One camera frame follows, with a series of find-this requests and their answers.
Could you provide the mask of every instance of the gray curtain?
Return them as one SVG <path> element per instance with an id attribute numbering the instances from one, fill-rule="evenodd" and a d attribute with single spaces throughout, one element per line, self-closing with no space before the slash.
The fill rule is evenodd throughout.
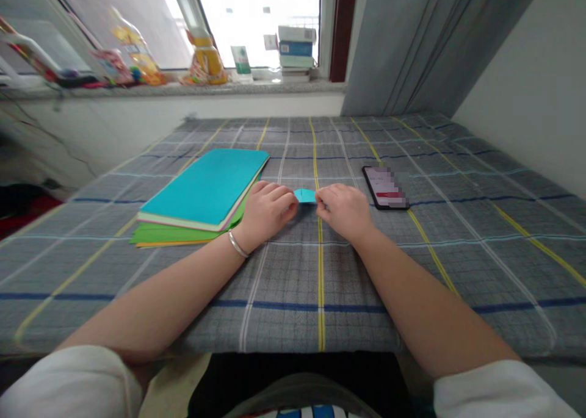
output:
<path id="1" fill-rule="evenodd" d="M 367 0 L 346 116 L 451 117 L 531 0 Z"/>

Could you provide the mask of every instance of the forearm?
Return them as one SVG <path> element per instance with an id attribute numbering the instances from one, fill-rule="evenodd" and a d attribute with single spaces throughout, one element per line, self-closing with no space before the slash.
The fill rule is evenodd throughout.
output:
<path id="1" fill-rule="evenodd" d="M 245 251 L 256 248 L 242 234 L 234 236 Z M 100 345 L 131 365 L 152 361 L 193 322 L 243 261 L 228 234 L 221 235 L 112 302 L 58 349 Z"/>
<path id="2" fill-rule="evenodd" d="M 354 246 L 405 344 L 434 378 L 518 355 L 466 303 L 379 231 Z"/>

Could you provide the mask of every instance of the stack of colored paper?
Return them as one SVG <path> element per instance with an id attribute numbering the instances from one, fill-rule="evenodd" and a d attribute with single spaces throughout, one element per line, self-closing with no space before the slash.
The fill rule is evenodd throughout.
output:
<path id="1" fill-rule="evenodd" d="M 130 242 L 164 247 L 217 238 L 242 219 L 248 191 L 268 160 L 265 151 L 210 151 L 141 208 Z"/>

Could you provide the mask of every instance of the gray checkered cloth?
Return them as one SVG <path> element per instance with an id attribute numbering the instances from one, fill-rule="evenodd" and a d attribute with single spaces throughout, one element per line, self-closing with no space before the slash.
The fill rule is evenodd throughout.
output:
<path id="1" fill-rule="evenodd" d="M 114 298 L 196 250 L 138 249 L 128 243 L 136 223 L 127 223 L 194 155 L 254 150 L 262 138 L 270 153 L 262 178 L 292 189 L 316 188 L 314 149 L 319 186 L 355 186 L 370 200 L 361 169 L 378 165 L 373 149 L 392 170 L 408 171 L 414 218 L 371 207 L 376 225 L 521 355 L 586 356 L 586 204 L 440 114 L 398 119 L 312 117 L 315 134 L 307 117 L 267 126 L 266 118 L 188 121 L 0 245 L 0 352 L 50 351 Z M 399 351 L 356 252 L 327 224 L 322 247 L 323 306 L 317 217 L 314 206 L 301 206 L 178 350 L 315 352 L 322 316 L 326 351 Z"/>

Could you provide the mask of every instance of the glass pane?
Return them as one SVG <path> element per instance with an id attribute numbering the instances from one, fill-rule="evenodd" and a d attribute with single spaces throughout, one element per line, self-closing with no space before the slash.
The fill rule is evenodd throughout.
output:
<path id="1" fill-rule="evenodd" d="M 120 49 L 128 65 L 134 65 L 112 34 L 108 11 L 114 6 L 136 26 L 160 68 L 187 68 L 193 47 L 185 34 L 185 20 L 176 0 L 66 0 L 104 49 Z"/>
<path id="2" fill-rule="evenodd" d="M 230 46 L 243 45 L 252 67 L 279 67 L 278 51 L 266 51 L 263 38 L 277 34 L 279 25 L 314 28 L 318 62 L 319 0 L 201 0 L 201 5 L 226 67 L 234 67 Z"/>
<path id="3" fill-rule="evenodd" d="M 67 40 L 30 0 L 0 0 L 0 16 L 19 34 L 35 40 L 60 67 L 88 71 L 90 68 L 80 58 Z M 35 70 L 4 43 L 0 42 L 0 55 L 19 73 L 36 73 Z"/>

